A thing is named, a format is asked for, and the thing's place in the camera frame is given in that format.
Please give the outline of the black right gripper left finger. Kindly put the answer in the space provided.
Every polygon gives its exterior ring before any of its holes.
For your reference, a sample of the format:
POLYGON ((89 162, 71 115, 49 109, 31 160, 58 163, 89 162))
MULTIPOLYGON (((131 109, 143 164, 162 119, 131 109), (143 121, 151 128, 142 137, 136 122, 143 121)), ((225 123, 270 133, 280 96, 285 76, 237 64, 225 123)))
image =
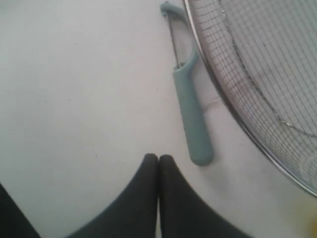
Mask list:
POLYGON ((121 194, 70 238, 154 238, 158 211, 159 160, 146 154, 121 194))

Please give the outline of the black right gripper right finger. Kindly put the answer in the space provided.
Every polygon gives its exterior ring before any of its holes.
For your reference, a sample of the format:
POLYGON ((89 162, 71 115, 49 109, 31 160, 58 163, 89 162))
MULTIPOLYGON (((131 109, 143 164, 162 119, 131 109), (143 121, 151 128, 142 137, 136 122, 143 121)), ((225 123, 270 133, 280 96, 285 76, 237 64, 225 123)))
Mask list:
POLYGON ((171 155, 159 158, 159 214, 163 238, 248 238, 192 189, 171 155))

